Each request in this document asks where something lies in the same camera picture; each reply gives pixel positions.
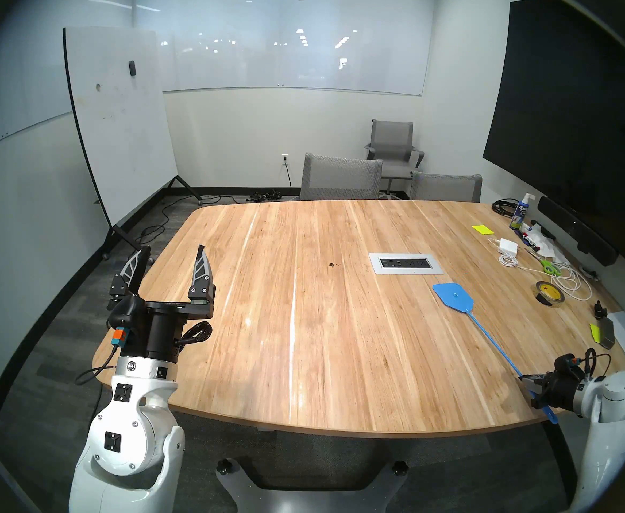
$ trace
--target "office chair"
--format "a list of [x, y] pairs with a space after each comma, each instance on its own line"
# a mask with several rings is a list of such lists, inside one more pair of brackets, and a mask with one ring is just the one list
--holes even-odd
[[[372, 137], [365, 145], [367, 159], [383, 159], [382, 178], [388, 179], [385, 197], [391, 200], [393, 180], [410, 180], [419, 167], [424, 152], [412, 146], [412, 122], [377, 121], [372, 119]], [[419, 153], [413, 162], [412, 153]]]
[[481, 202], [480, 174], [451, 176], [414, 171], [410, 200], [450, 200], [451, 202]]
[[382, 160], [334, 158], [306, 153], [299, 200], [376, 200]]

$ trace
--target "green scissors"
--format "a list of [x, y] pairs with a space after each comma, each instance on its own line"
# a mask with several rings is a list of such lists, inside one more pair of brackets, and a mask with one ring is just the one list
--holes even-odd
[[527, 250], [528, 253], [533, 255], [536, 259], [540, 261], [540, 264], [543, 265], [543, 271], [550, 276], [561, 276], [562, 272], [559, 271], [550, 261], [547, 259], [541, 259], [538, 255], [534, 254], [530, 250]]

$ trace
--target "power adapter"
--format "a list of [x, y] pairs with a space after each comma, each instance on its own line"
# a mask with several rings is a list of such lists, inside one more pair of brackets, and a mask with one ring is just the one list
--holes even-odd
[[517, 257], [517, 243], [514, 241], [508, 241], [507, 239], [500, 239], [498, 244], [498, 251], [502, 254], [511, 255]]

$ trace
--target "tape roll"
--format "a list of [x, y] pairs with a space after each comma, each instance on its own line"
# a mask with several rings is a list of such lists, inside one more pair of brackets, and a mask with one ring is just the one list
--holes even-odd
[[536, 299], [548, 307], [559, 307], [564, 303], [564, 292], [552, 283], [538, 281], [533, 290]]

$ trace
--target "spray bottle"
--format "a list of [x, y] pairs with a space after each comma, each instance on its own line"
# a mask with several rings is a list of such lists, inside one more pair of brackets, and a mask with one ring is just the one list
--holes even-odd
[[524, 217], [526, 216], [526, 212], [529, 210], [529, 199], [536, 200], [536, 197], [531, 193], [526, 193], [524, 199], [519, 203], [517, 209], [514, 210], [514, 215], [512, 216], [512, 221], [510, 222], [510, 228], [519, 231], [519, 228], [524, 222]]

